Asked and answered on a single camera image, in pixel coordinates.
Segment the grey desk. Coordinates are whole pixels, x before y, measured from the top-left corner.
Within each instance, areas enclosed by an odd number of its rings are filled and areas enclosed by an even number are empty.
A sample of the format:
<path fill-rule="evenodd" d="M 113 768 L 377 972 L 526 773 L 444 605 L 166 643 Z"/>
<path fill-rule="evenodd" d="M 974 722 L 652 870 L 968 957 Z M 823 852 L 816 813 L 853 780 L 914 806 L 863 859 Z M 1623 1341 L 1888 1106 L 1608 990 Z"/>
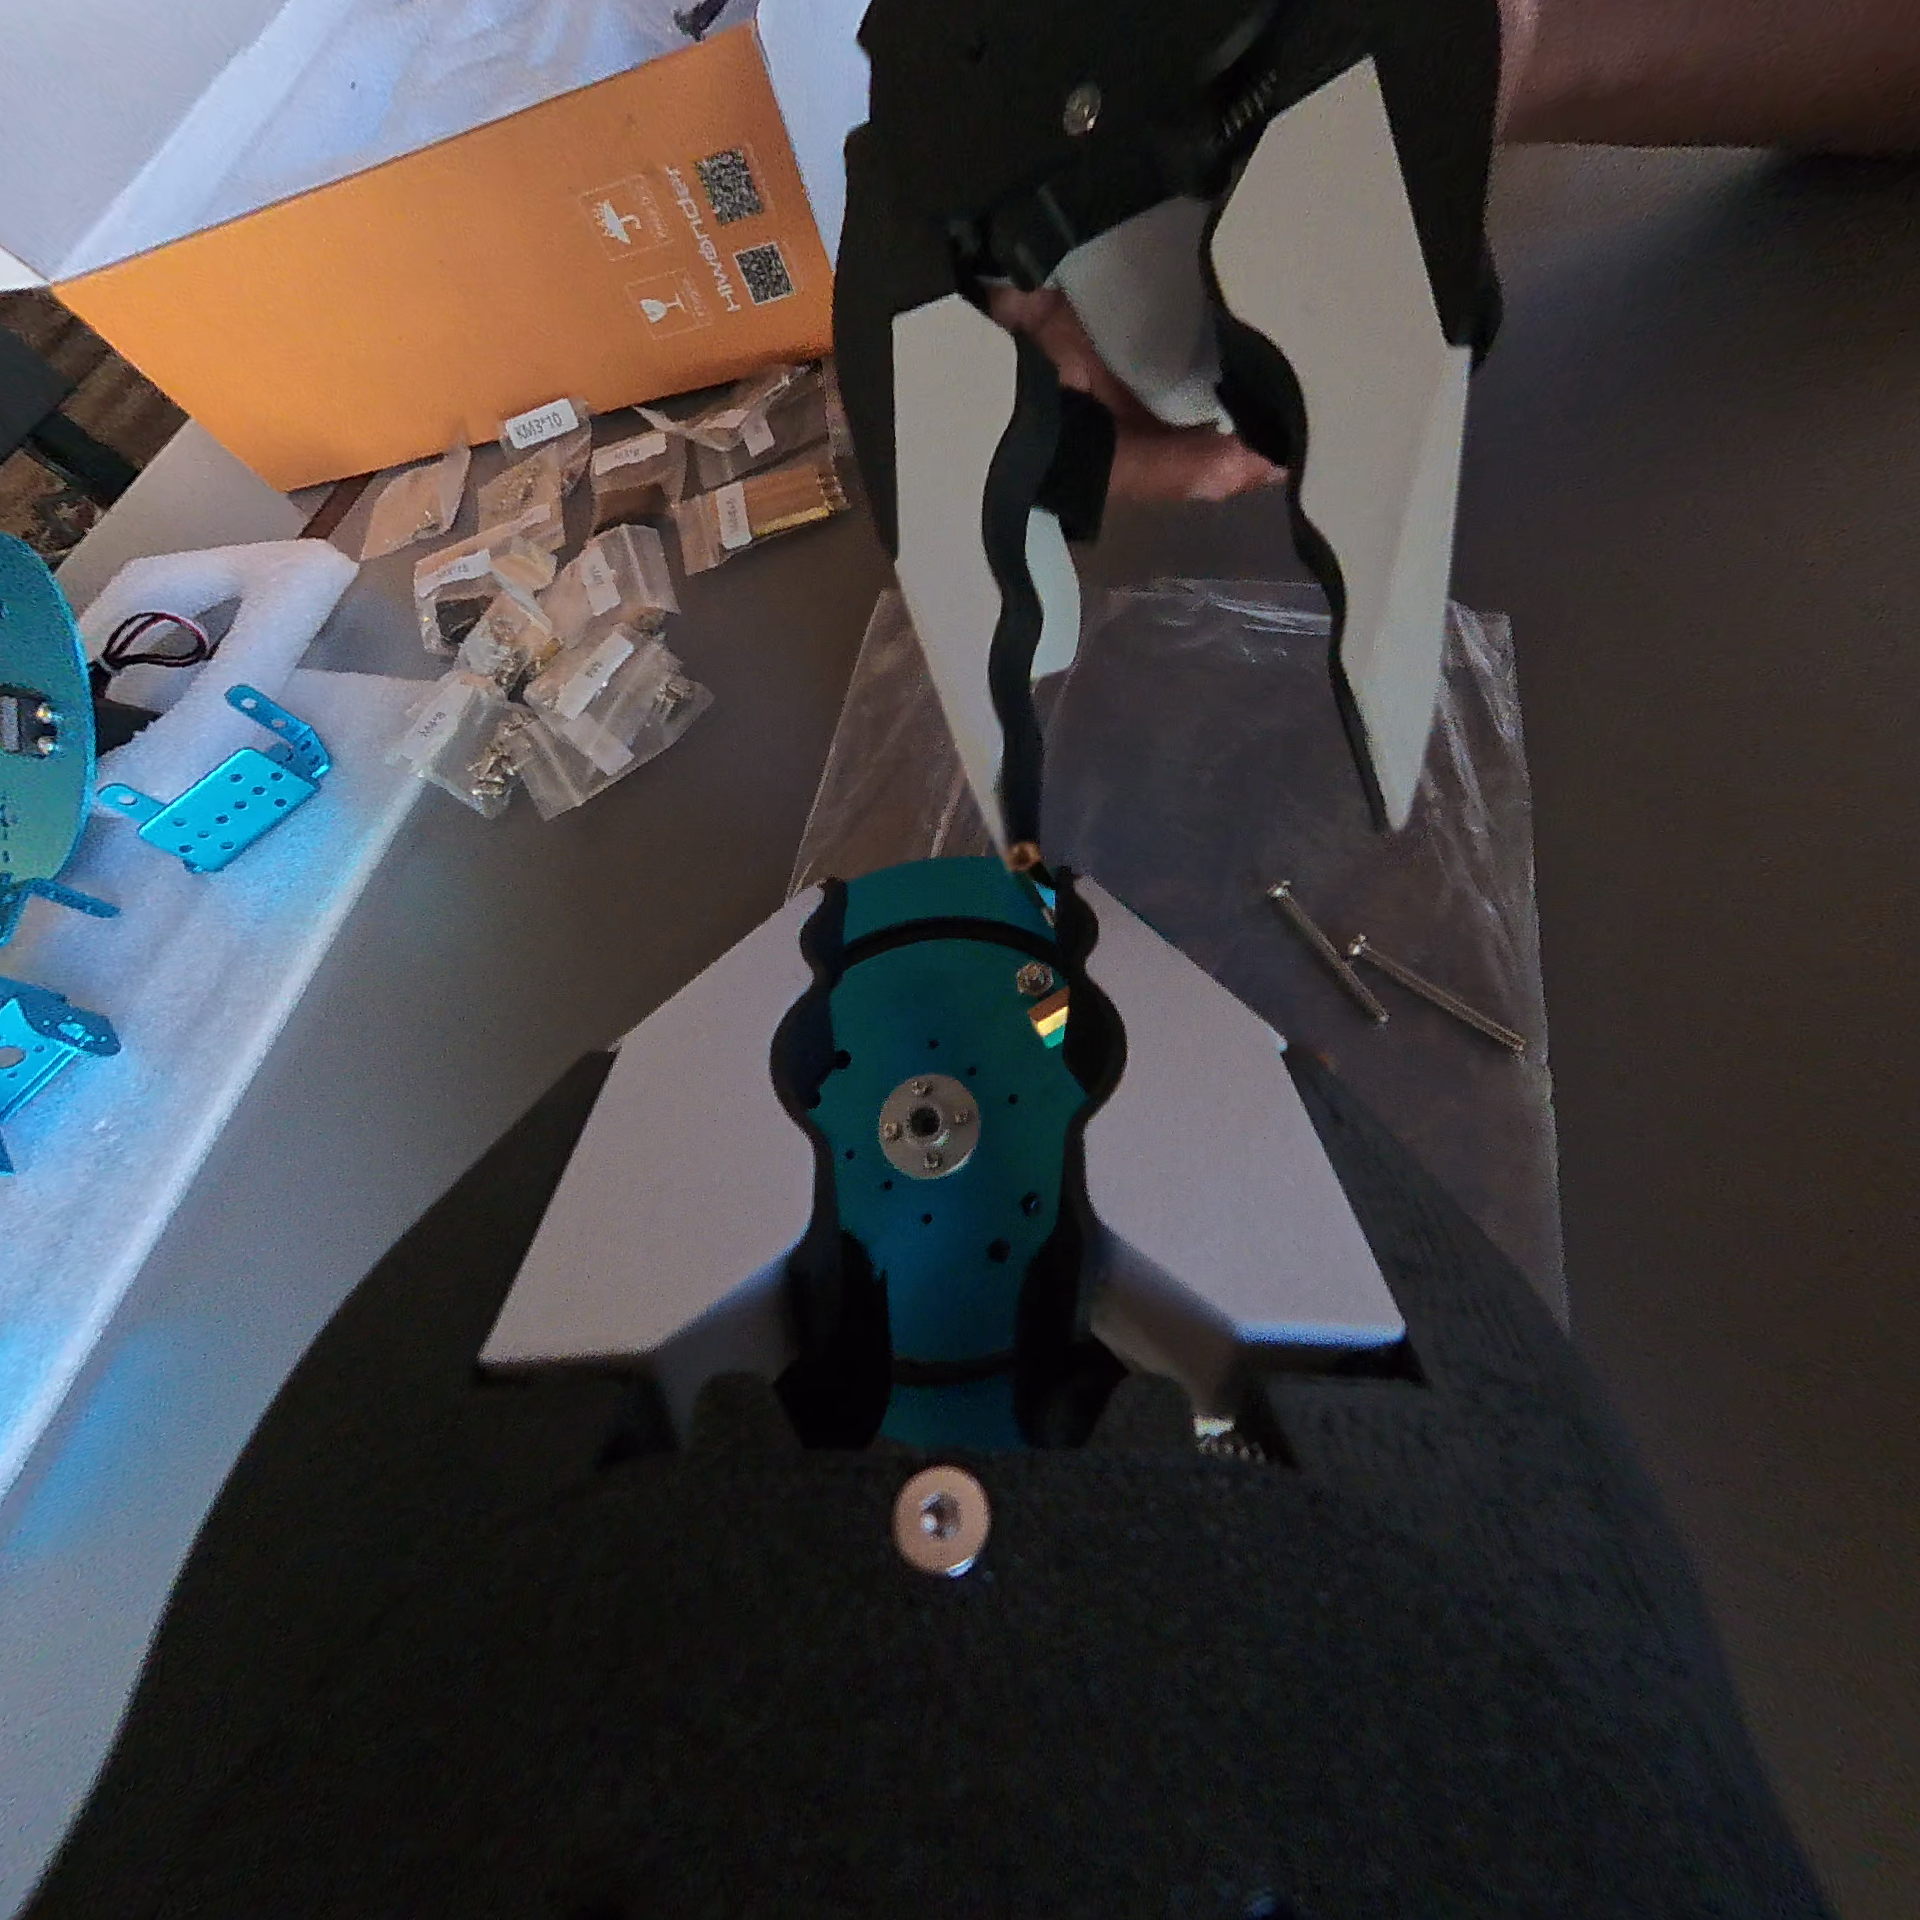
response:
<path fill-rule="evenodd" d="M 1512 618 L 1575 1330 L 1809 1824 L 1914 1786 L 1914 160 L 1519 149 L 1455 588 Z M 549 833 L 426 792 L 5 1501 L 5 1857 L 84 1793 L 318 1322 L 784 891 L 880 556 L 770 554 L 744 713 Z"/>

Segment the white foam sheet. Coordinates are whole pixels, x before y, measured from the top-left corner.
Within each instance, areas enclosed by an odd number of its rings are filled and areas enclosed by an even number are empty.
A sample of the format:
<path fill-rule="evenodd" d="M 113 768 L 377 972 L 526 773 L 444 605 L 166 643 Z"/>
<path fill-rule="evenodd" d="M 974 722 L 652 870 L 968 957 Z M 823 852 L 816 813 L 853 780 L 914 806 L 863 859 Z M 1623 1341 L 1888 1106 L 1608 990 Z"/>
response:
<path fill-rule="evenodd" d="M 119 916 L 32 904 L 5 948 L 6 976 L 104 1016 L 121 1048 L 73 1064 L 5 1122 L 1 1483 L 421 801 L 391 750 L 423 698 L 417 682 L 296 669 L 280 699 L 321 737 L 332 771 L 287 825 L 192 876 L 130 822 L 96 816 L 69 877 Z"/>

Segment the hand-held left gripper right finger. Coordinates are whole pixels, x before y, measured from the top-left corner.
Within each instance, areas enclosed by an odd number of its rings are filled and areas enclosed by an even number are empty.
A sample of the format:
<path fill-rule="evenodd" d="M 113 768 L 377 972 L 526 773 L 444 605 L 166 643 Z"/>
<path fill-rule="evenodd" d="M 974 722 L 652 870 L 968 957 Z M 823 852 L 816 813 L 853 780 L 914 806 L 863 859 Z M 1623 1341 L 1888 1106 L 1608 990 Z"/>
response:
<path fill-rule="evenodd" d="M 1405 1318 L 1280 1033 L 1097 881 L 1057 873 L 1062 1042 L 1018 1125 L 1039 1242 L 1018 1277 L 1018 1433 L 1084 1444 L 1126 1374 L 1234 1413 L 1287 1360 L 1397 1349 Z"/>

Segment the clear plastic bag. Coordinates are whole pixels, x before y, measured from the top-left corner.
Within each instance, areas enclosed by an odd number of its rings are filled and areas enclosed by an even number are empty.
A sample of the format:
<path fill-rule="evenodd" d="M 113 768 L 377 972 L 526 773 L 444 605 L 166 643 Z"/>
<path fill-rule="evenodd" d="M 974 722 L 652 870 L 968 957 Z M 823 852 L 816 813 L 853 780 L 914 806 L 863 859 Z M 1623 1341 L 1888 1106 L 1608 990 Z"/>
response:
<path fill-rule="evenodd" d="M 1326 1058 L 1567 1322 L 1529 768 L 1503 616 L 1447 608 L 1420 792 L 1398 833 L 1362 803 L 1305 584 L 1094 593 L 1069 669 L 1038 683 L 1047 829 L 1284 1041 Z M 1527 1058 L 1353 963 L 1369 1024 L 1264 890 L 1527 1035 Z"/>

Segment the long metal screw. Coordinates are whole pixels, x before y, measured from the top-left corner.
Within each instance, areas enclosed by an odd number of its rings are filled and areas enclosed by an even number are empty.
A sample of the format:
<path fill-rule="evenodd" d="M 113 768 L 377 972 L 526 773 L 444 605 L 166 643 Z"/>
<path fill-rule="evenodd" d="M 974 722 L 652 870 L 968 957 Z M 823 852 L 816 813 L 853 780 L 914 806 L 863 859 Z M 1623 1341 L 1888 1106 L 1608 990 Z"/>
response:
<path fill-rule="evenodd" d="M 1348 955 L 1343 955 L 1332 940 L 1321 930 L 1303 901 L 1295 896 L 1289 881 L 1278 881 L 1264 890 L 1265 901 L 1280 912 L 1290 932 L 1303 942 L 1313 963 L 1327 972 L 1343 998 L 1373 1026 L 1385 1026 L 1389 1013 L 1380 998 L 1369 990 Z"/>
<path fill-rule="evenodd" d="M 1455 1024 L 1468 1026 L 1482 1041 L 1495 1042 L 1497 1048 L 1511 1052 L 1517 1058 L 1527 1058 L 1529 1041 L 1525 1033 L 1492 1016 L 1486 1016 L 1480 1008 L 1471 1005 L 1469 1001 L 1442 987 L 1439 984 L 1429 981 L 1412 968 L 1405 968 L 1398 957 L 1392 957 L 1389 953 L 1370 944 L 1369 937 L 1356 934 L 1346 946 L 1346 957 L 1350 963 L 1360 963 L 1370 972 L 1377 972 L 1405 994 L 1420 998 L 1421 1004 L 1429 1004 L 1432 1011 L 1442 1013 Z"/>

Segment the white foam block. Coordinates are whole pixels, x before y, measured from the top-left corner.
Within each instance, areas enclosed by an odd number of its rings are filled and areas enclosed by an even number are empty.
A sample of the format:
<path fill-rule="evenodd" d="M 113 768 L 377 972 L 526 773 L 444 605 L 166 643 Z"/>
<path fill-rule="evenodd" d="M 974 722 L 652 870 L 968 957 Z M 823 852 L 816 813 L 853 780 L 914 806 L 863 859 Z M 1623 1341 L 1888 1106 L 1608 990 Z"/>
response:
<path fill-rule="evenodd" d="M 223 544 L 133 561 L 80 612 L 87 653 L 137 612 L 198 618 L 236 602 L 220 652 L 193 677 L 169 669 L 173 706 L 228 713 L 226 691 L 249 683 L 274 698 L 301 662 L 359 572 L 335 547 L 310 539 Z"/>

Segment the orange cardboard box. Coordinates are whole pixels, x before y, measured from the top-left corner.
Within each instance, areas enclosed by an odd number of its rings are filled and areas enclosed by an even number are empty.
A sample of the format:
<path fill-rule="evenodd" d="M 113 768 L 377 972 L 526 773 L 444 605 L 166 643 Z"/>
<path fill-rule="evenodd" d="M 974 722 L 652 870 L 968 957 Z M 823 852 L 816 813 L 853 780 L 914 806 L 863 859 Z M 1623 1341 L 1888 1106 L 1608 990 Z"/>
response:
<path fill-rule="evenodd" d="M 5 285 L 277 489 L 804 361 L 861 14 L 5 5 Z"/>

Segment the teal round plate with servo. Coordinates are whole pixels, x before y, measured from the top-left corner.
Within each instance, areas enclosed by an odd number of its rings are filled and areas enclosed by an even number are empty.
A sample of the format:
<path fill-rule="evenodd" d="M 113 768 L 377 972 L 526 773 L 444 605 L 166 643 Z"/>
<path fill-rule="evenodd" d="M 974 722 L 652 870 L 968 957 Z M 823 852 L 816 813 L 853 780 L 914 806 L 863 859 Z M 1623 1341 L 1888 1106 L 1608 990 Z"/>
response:
<path fill-rule="evenodd" d="M 1 537 L 1 877 L 58 881 L 94 803 L 88 658 L 54 574 Z"/>

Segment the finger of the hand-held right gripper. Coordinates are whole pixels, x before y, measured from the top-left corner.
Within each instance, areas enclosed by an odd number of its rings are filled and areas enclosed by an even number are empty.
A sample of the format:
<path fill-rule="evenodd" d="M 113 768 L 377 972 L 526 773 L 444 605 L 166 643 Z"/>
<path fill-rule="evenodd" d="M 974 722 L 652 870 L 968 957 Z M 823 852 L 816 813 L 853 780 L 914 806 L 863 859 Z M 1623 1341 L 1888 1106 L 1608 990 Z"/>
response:
<path fill-rule="evenodd" d="M 1382 833 L 1408 825 L 1442 678 L 1469 349 L 1445 333 L 1375 60 L 1260 136 L 1209 237 L 1222 317 L 1298 395 L 1298 544 L 1334 616 L 1334 692 Z"/>
<path fill-rule="evenodd" d="M 1017 340 L 974 304 L 893 320 L 896 578 L 980 821 L 1001 857 L 1034 829 L 1001 794 L 1045 633 L 1026 533 L 1030 482 L 992 469 L 1017 418 Z"/>

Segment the blue round rotating base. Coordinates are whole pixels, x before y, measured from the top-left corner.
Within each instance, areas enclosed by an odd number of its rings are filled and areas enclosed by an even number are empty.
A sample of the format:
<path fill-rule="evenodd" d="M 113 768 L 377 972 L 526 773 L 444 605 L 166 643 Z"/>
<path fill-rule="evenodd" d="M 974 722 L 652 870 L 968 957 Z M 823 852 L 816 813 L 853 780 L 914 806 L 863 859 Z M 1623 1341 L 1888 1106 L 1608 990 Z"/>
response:
<path fill-rule="evenodd" d="M 1018 1125 L 1049 1048 L 1026 1017 L 1065 992 L 1053 894 L 997 856 L 946 856 L 848 884 L 831 1026 L 848 1044 L 823 1129 L 855 1163 L 853 1222 L 880 1261 L 893 1389 L 880 1433 L 914 1450 L 1018 1450 L 1018 1277 L 1038 1196 Z"/>

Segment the person's right hand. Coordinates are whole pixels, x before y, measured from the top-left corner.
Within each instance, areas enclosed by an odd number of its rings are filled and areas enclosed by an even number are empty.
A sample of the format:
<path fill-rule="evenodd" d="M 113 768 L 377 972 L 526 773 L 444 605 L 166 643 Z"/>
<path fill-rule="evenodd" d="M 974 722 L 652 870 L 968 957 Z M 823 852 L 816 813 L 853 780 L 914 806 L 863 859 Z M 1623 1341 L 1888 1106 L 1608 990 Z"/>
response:
<path fill-rule="evenodd" d="M 1026 331 L 1065 389 L 1097 400 L 1116 425 L 1109 498 L 1126 504 L 1220 504 L 1278 489 L 1289 472 L 1215 425 L 1170 425 L 1144 409 L 1100 358 L 1068 298 L 1004 291 L 1001 320 Z"/>

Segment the small blue bracket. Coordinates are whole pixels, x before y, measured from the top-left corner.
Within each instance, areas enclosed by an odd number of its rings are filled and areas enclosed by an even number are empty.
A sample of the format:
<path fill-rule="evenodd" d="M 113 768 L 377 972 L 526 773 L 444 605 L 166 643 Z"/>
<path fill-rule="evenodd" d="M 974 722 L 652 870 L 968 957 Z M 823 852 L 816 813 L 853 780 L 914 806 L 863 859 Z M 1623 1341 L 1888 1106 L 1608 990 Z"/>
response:
<path fill-rule="evenodd" d="M 106 1060 L 121 1041 L 106 1019 L 23 979 L 1 979 L 1 1125 L 66 1067 Z"/>

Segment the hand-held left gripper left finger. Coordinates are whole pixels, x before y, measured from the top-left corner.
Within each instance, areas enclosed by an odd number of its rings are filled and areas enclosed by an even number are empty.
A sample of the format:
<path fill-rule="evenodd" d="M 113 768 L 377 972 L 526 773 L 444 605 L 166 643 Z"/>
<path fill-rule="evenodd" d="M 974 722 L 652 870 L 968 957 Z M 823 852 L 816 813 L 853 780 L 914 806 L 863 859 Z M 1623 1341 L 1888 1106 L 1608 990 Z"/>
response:
<path fill-rule="evenodd" d="M 648 1384 L 678 1433 L 719 1376 L 775 1387 L 812 1450 L 866 1450 L 893 1389 L 857 1166 L 823 1122 L 848 1044 L 848 886 L 816 884 L 642 1019 L 487 1333 L 496 1376 Z"/>

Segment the pile of small hardware bags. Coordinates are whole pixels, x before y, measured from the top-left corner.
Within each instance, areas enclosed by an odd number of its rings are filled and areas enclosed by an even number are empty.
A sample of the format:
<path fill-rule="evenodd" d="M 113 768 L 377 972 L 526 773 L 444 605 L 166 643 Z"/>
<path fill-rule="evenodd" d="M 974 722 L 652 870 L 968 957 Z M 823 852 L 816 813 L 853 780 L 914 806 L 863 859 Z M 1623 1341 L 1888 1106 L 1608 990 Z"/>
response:
<path fill-rule="evenodd" d="M 426 544 L 414 611 L 444 675 L 388 763 L 498 818 L 556 821 L 673 748 L 712 696 L 670 648 L 678 588 L 848 508 L 849 425 L 831 358 L 772 363 L 712 395 L 640 406 L 601 440 L 557 398 L 470 452 L 406 472 L 362 556 Z"/>

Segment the blue perforated U bracket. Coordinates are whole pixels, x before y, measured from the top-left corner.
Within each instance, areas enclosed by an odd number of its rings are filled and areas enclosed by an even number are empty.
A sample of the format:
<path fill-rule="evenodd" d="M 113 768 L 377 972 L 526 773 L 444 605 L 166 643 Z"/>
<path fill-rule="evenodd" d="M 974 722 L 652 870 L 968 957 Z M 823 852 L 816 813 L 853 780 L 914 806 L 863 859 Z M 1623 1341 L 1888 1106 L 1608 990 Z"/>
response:
<path fill-rule="evenodd" d="M 239 748 L 180 796 L 160 803 L 130 784 L 101 784 L 104 816 L 130 822 L 141 843 L 177 857 L 193 876 L 228 869 L 310 803 L 332 771 L 321 737 L 252 683 L 233 683 L 226 704 L 257 724 L 268 750 Z"/>

